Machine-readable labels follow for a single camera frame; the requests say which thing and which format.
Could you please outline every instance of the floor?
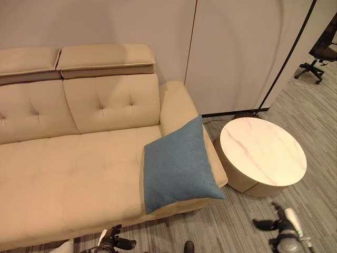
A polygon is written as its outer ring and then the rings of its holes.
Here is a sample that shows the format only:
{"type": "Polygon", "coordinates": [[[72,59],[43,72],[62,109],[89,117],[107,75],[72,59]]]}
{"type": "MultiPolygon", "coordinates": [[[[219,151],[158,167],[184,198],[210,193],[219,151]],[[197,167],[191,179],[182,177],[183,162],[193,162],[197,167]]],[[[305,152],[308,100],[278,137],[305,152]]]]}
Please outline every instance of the floor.
{"type": "MultiPolygon", "coordinates": [[[[225,186],[225,200],[214,200],[198,211],[123,228],[121,237],[137,241],[134,250],[124,252],[183,252],[184,243],[192,240],[196,253],[271,253],[268,239],[277,233],[259,231],[251,220],[276,219],[272,201],[296,211],[316,252],[337,252],[337,65],[334,62],[321,68],[325,74],[319,85],[310,73],[298,80],[292,78],[270,110],[259,113],[286,129],[303,147],[308,168],[300,182],[268,198],[248,197],[225,186]]],[[[232,117],[204,119],[212,140],[232,117]]],[[[76,238],[74,251],[97,245],[99,235],[76,238]]],[[[58,245],[60,242],[7,253],[49,252],[58,245]]]]}

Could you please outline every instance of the black shoe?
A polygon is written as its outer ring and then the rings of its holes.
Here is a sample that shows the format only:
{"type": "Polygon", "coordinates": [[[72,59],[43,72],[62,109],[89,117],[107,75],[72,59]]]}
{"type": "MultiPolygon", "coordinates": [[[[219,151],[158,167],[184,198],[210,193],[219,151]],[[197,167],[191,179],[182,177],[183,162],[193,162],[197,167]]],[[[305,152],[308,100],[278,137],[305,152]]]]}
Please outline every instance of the black shoe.
{"type": "Polygon", "coordinates": [[[194,244],[191,241],[187,241],[184,247],[184,253],[194,253],[194,244]]]}

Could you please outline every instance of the office chair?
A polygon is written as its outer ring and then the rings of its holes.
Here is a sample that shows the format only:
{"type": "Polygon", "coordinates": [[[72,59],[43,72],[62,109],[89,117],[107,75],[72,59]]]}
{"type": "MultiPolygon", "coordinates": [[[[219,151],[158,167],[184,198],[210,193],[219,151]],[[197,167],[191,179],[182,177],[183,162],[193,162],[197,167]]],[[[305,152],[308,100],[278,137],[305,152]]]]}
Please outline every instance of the office chair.
{"type": "Polygon", "coordinates": [[[316,44],[312,47],[309,54],[315,57],[315,60],[309,64],[309,63],[303,63],[300,65],[301,68],[304,68],[304,70],[298,74],[295,75],[294,78],[298,79],[300,75],[302,75],[305,72],[312,72],[319,80],[317,80],[315,83],[319,84],[322,81],[322,75],[324,74],[324,71],[315,67],[314,65],[319,60],[321,66],[324,66],[326,64],[323,63],[323,61],[329,61],[334,62],[337,60],[337,52],[333,49],[331,49],[329,46],[332,43],[333,38],[336,34],[336,28],[337,28],[337,14],[332,18],[332,21],[329,23],[329,25],[326,27],[325,31],[321,35],[321,37],[318,39],[316,44]]]}

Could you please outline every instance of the blue pillow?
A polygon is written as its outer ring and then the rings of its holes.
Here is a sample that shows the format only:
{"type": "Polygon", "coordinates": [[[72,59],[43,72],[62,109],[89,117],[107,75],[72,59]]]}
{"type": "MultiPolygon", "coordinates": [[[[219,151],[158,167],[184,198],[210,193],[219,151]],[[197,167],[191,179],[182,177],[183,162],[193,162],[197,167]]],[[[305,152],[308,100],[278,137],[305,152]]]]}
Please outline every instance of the blue pillow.
{"type": "Polygon", "coordinates": [[[145,146],[145,212],[177,201],[224,199],[216,185],[199,116],[177,131],[145,146]]]}

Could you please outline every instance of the side table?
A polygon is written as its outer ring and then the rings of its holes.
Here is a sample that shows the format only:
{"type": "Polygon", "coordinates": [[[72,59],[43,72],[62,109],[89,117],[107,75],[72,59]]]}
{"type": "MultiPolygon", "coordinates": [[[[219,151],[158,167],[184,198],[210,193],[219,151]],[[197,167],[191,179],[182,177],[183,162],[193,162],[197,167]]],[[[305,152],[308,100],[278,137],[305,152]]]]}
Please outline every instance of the side table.
{"type": "Polygon", "coordinates": [[[306,158],[299,143],[266,120],[232,120],[214,146],[228,184],[249,196],[273,195],[301,180],[306,172],[306,158]]]}

